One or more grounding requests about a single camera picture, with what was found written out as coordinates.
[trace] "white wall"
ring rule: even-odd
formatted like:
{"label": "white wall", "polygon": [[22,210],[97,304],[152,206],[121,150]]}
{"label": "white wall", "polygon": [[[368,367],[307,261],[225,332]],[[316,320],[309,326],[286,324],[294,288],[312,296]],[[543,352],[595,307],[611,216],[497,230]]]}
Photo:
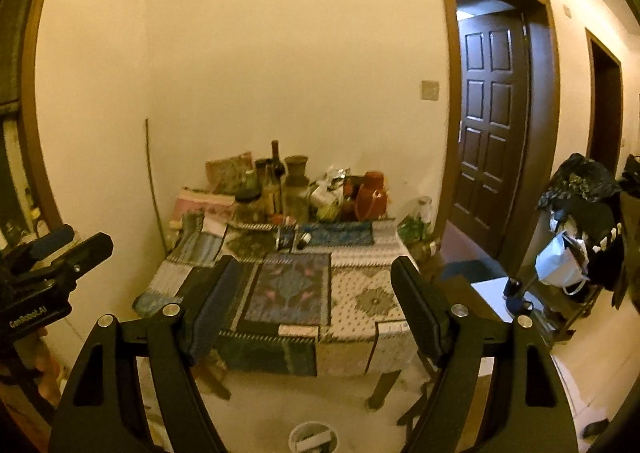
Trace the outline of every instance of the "white wall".
{"label": "white wall", "polygon": [[[585,27],[622,61],[624,158],[636,147],[640,91],[628,33],[601,0],[551,1],[561,68],[555,166],[586,149]],[[273,138],[285,155],[309,155],[312,176],[330,164],[384,171],[393,210],[419,194],[437,201],[449,87],[442,0],[145,0],[145,7],[163,214],[181,186],[205,184],[207,158],[264,156]],[[419,99],[422,79],[440,82],[439,101]]]}
{"label": "white wall", "polygon": [[82,277],[49,342],[68,363],[104,313],[131,319],[161,258],[146,179],[143,0],[45,0],[36,47],[38,128],[65,223],[114,252]]}

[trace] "orange vase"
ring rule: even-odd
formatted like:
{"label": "orange vase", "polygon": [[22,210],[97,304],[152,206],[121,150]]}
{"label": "orange vase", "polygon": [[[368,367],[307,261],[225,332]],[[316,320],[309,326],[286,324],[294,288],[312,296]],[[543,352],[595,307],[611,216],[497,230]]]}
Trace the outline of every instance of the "orange vase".
{"label": "orange vase", "polygon": [[360,186],[356,197],[356,218],[377,220],[386,214],[385,176],[382,172],[367,172],[364,174],[364,184]]}

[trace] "patchwork tablecloth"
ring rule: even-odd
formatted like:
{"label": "patchwork tablecloth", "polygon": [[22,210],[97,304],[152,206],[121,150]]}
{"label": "patchwork tablecloth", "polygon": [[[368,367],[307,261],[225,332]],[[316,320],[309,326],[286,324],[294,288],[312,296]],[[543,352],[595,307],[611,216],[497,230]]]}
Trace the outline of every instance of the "patchwork tablecloth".
{"label": "patchwork tablecloth", "polygon": [[391,263],[409,256],[394,221],[305,225],[297,233],[311,233],[313,245],[280,252],[265,224],[190,213],[183,228],[134,309],[145,317],[180,303],[220,256],[234,256],[241,274],[216,342],[229,368],[362,375],[401,370],[417,351],[391,287]]}

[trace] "wooden door frame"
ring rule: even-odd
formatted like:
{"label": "wooden door frame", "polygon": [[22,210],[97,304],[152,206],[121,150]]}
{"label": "wooden door frame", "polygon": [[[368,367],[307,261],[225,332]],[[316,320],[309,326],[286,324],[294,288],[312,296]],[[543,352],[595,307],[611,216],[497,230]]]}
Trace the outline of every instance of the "wooden door frame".
{"label": "wooden door frame", "polygon": [[[449,43],[449,123],[442,189],[434,234],[442,237],[453,205],[460,172],[458,131],[462,106],[462,68],[456,0],[443,0]],[[530,118],[520,179],[507,223],[504,243],[496,259],[515,276],[538,222],[536,205],[553,168],[560,112],[559,56],[554,17],[549,0],[535,0],[540,8],[527,18],[531,44]],[[528,148],[535,146],[535,152]]]}
{"label": "wooden door frame", "polygon": [[39,205],[49,229],[62,226],[62,218],[53,196],[47,168],[44,163],[38,115],[36,112],[35,67],[38,28],[44,0],[31,0],[29,16],[22,42],[20,63],[20,110],[18,113],[18,138],[22,162],[27,174],[34,201]]}
{"label": "wooden door frame", "polygon": [[623,126],[623,112],[625,109],[625,96],[623,94],[623,80],[622,80],[622,63],[620,59],[616,58],[616,56],[610,51],[604,43],[602,43],[589,29],[586,27],[584,31],[587,35],[587,48],[589,50],[589,69],[590,69],[590,77],[591,77],[591,118],[589,120],[589,139],[587,141],[587,153],[586,156],[589,156],[591,152],[591,143],[593,142],[593,122],[595,119],[596,113],[596,68],[595,62],[593,60],[593,45],[597,45],[600,47],[607,56],[609,56],[620,69],[620,137],[618,138],[618,150],[616,153],[616,170],[618,168],[618,163],[620,162],[620,150],[622,149],[622,126]]}

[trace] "door panel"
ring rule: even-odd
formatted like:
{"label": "door panel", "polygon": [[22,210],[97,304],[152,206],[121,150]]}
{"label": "door panel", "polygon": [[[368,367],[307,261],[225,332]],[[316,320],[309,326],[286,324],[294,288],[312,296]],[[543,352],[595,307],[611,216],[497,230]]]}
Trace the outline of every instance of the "door panel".
{"label": "door panel", "polygon": [[495,256],[518,184],[528,118],[529,60],[522,18],[506,12],[459,22],[460,176],[449,219]]}

